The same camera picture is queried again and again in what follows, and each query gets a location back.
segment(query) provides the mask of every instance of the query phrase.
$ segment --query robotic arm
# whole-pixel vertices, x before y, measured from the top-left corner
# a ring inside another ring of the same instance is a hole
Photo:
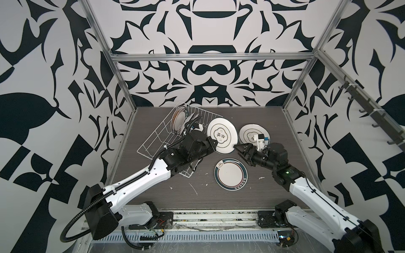
[[[288,163],[287,151],[282,144],[271,143],[263,150],[265,153],[257,151],[251,143],[235,145],[234,148],[250,166],[270,169],[279,185],[301,199],[324,221],[286,200],[275,207],[273,215],[259,212],[259,226],[269,227],[277,223],[299,227],[331,252],[384,252],[377,226],[369,220],[359,220],[318,190],[303,172]]]
[[[189,125],[184,137],[155,155],[148,167],[103,189],[98,184],[91,187],[84,204],[86,208],[67,224],[60,240],[70,242],[88,233],[98,240],[118,226],[121,226],[124,235],[123,227],[132,224],[153,229],[159,212],[152,202],[138,205],[131,211],[124,206],[148,188],[188,169],[193,161],[215,151],[216,140],[205,137],[200,131],[190,132],[194,123],[195,121]],[[288,163],[288,154],[283,145],[271,143],[258,149],[249,143],[235,145],[234,148],[249,165],[272,170],[273,178],[279,185],[300,198],[324,221],[319,221],[294,202],[286,200],[277,205],[271,215],[258,213],[260,227],[271,227],[275,223],[281,226],[294,225],[320,241],[331,252],[383,252],[377,227],[369,220],[360,221],[319,191],[303,172]],[[86,216],[89,229],[66,237],[72,225],[83,215]]]
[[[88,233],[92,234],[93,239],[98,240],[110,234],[118,226],[132,224],[152,229],[159,218],[159,212],[152,202],[138,205],[130,212],[124,208],[124,205],[153,185],[188,169],[193,161],[202,159],[215,151],[218,144],[216,140],[206,137],[200,131],[189,132],[197,120],[199,118],[190,123],[184,137],[158,152],[148,167],[103,189],[98,184],[91,187],[84,203],[86,208],[66,225],[60,240],[70,242]],[[66,237],[69,229],[83,215],[86,216],[89,229],[75,236]]]

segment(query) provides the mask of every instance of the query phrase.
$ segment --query patterned wallpaper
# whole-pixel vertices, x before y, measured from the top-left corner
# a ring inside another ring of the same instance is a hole
[[[73,244],[60,233],[106,182],[130,114],[76,0],[0,2],[1,252]]]
[[[112,52],[135,54],[312,51],[339,1],[90,2]]]
[[[353,0],[326,53],[399,124],[404,121],[405,3]],[[319,61],[288,108],[323,192],[379,228],[388,252],[405,250],[405,154]]]
[[[281,106],[305,60],[120,62],[137,106]]]
[[[338,0],[90,0],[116,54],[308,52]],[[304,60],[121,62],[137,106],[281,106]]]
[[[325,46],[399,124],[405,126],[405,2],[353,0]]]

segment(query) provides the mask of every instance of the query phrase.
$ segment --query ceramic plate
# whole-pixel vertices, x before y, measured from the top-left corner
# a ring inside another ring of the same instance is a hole
[[[247,182],[247,170],[238,160],[225,158],[217,163],[214,176],[220,187],[229,191],[241,189]]]
[[[244,125],[239,131],[239,140],[241,143],[252,143],[257,146],[257,142],[254,141],[253,136],[255,134],[264,134],[269,140],[265,141],[266,145],[270,142],[270,135],[266,129],[256,124]]]
[[[233,145],[238,143],[238,133],[234,125],[224,118],[211,120],[207,127],[207,136],[218,141],[216,151],[221,154],[232,152]]]
[[[188,117],[188,110],[185,106],[179,106],[173,113],[170,128],[175,134],[179,133],[187,117]]]

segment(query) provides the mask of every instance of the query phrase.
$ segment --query wood grain surface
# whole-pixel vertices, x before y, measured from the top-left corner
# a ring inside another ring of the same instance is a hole
[[[280,107],[205,109],[228,119],[235,125],[238,133],[246,124],[261,125],[269,132],[271,142],[284,145],[288,152],[289,163],[309,176],[308,168]],[[130,176],[150,163],[151,160],[138,154],[137,149],[170,111],[171,108],[138,108],[114,182]],[[248,172],[247,183],[238,191],[227,191],[214,179],[216,163],[228,157],[243,162]],[[296,202],[301,207],[307,207],[301,200],[278,185],[272,178],[270,170],[259,166],[248,166],[237,152],[233,151],[227,155],[215,152],[205,157],[190,178],[175,175],[143,192],[129,204],[153,201],[158,209],[274,208],[286,199]]]

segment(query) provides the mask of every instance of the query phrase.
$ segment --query white wire rack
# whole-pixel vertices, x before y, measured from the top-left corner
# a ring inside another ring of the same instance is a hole
[[[164,120],[158,125],[158,127],[149,135],[146,141],[139,147],[137,152],[150,160],[152,160],[153,156],[162,148],[164,145],[170,145],[173,142],[177,141],[181,138],[180,135],[177,135],[172,131],[170,128],[170,123],[172,120],[173,113],[179,106],[185,106],[188,109],[188,114],[191,115],[192,113],[198,114],[201,116],[201,123],[204,127],[204,133],[207,133],[207,126],[211,122],[211,120],[215,118],[222,118],[221,115],[209,112],[207,110],[201,109],[199,107],[195,107],[186,103],[179,102],[176,107],[174,107],[169,114],[164,118]],[[180,174],[185,177],[191,177],[195,171],[195,167],[197,166],[199,161],[194,161],[191,163],[191,168],[182,171]]]

